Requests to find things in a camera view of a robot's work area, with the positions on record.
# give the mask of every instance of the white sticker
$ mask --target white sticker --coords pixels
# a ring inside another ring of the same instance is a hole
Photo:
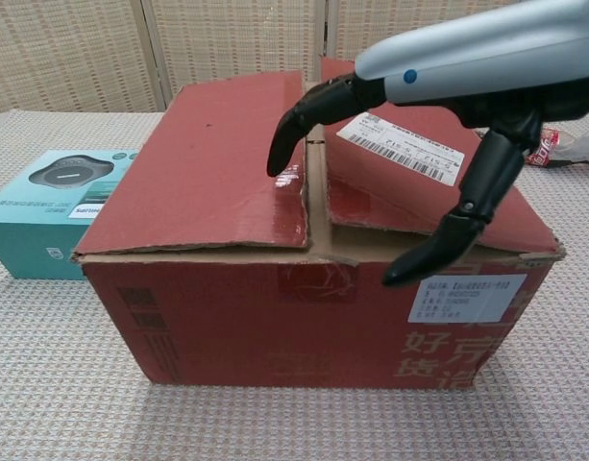
[[[72,219],[93,219],[95,218],[104,204],[81,204],[75,206],[68,218]]]
[[[63,252],[57,247],[47,247],[46,251],[53,259],[63,259]]]
[[[454,185],[465,155],[363,112],[338,136],[446,185]]]
[[[526,274],[430,277],[420,283],[409,322],[499,322],[526,278]]]

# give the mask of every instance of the teal product box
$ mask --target teal product box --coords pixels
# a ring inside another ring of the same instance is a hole
[[[0,190],[0,261],[16,279],[85,279],[73,249],[137,151],[51,150]]]

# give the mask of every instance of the cardboard box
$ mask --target cardboard box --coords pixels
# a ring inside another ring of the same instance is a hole
[[[137,151],[53,150],[0,191],[0,261],[17,279],[84,279],[72,251]]]
[[[323,64],[325,76],[351,66]],[[513,189],[486,246],[435,278],[382,287],[456,187],[337,136],[351,121],[328,127],[326,143],[315,131],[266,177],[276,123],[302,87],[298,72],[184,87],[77,260],[154,382],[471,386],[560,246]],[[464,164],[479,142],[441,110],[373,113],[464,151]],[[429,308],[442,297],[456,302]]]

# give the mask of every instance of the robotic hand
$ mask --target robotic hand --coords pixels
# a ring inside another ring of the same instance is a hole
[[[460,200],[421,246],[397,258],[382,283],[400,286],[452,265],[476,243],[540,142],[545,122],[589,112],[589,0],[531,0],[385,39],[356,70],[311,89],[279,122],[267,173],[296,144],[389,102],[450,109],[466,128],[488,128]]]

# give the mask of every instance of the crumpled plastic bag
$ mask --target crumpled plastic bag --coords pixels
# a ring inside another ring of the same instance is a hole
[[[477,131],[480,137],[483,131]],[[589,134],[575,137],[563,130],[544,128],[540,147],[525,159],[526,164],[556,168],[582,164],[589,166]]]

